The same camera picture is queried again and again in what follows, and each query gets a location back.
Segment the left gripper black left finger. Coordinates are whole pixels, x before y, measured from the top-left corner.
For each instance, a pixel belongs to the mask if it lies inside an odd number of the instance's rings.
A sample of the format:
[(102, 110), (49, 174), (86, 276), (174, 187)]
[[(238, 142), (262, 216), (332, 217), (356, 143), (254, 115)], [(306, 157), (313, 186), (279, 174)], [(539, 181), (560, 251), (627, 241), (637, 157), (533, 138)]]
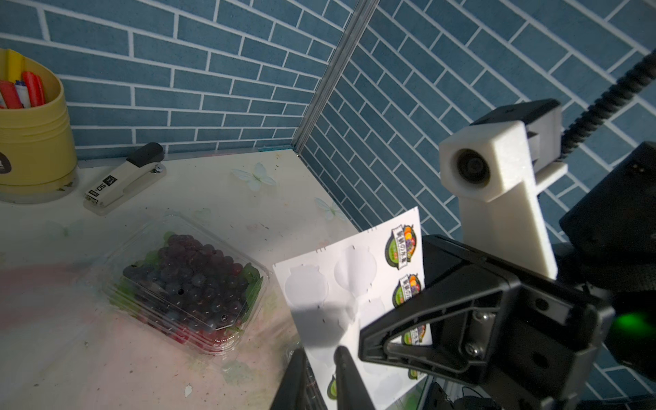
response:
[(303, 348), (297, 348), (290, 356), (283, 379), (278, 387), (271, 410), (323, 409), (324, 402), (319, 385), (309, 365)]

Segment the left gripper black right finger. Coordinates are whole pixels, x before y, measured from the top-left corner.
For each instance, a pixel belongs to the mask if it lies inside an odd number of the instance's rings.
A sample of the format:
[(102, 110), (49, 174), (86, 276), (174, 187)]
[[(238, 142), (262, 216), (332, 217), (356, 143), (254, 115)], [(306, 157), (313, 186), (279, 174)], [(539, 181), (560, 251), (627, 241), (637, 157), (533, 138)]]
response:
[(374, 410), (374, 404), (359, 374), (348, 348), (337, 347), (336, 365), (337, 403), (339, 410)]

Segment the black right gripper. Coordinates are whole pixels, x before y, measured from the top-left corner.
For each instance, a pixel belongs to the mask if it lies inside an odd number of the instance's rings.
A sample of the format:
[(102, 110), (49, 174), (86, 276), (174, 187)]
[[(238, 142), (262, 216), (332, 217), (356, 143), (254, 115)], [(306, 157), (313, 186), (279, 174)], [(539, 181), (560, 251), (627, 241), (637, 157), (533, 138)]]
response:
[(359, 358), (477, 385), (505, 409), (572, 409), (613, 318), (597, 297), (437, 235), (426, 289), (360, 332)]

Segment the white fruit sticker sheet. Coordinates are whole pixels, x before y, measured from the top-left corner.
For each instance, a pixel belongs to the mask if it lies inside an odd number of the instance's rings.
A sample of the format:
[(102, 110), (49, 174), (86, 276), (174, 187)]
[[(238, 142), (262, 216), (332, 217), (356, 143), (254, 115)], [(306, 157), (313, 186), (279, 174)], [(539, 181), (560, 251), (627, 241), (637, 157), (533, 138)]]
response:
[(333, 360), (346, 347), (377, 409), (418, 384), (421, 374), (358, 358), (360, 331), (425, 288), (420, 212), (413, 208), (336, 244), (274, 265), (326, 406), (337, 408)]

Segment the clear box of blueberries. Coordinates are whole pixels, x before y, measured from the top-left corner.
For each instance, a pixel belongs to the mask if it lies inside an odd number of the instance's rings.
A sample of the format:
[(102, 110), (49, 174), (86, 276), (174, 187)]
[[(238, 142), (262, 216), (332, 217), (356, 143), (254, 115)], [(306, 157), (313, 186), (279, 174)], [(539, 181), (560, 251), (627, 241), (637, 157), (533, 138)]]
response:
[(266, 268), (181, 215), (148, 223), (99, 273), (111, 306), (203, 355), (237, 348), (269, 282)]

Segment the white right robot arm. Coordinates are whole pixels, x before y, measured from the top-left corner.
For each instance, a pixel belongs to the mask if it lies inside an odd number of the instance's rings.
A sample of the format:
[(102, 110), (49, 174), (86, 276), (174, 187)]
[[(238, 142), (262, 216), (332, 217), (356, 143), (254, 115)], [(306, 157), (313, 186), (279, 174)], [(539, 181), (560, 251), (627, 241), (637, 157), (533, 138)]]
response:
[(655, 144), (640, 143), (561, 219), (539, 195), (655, 78), (649, 54), (569, 127), (560, 103), (497, 108), (439, 145), (461, 241), (421, 237), (425, 288), (360, 332), (363, 362), (482, 388), (504, 409), (574, 409), (598, 351), (655, 376)]

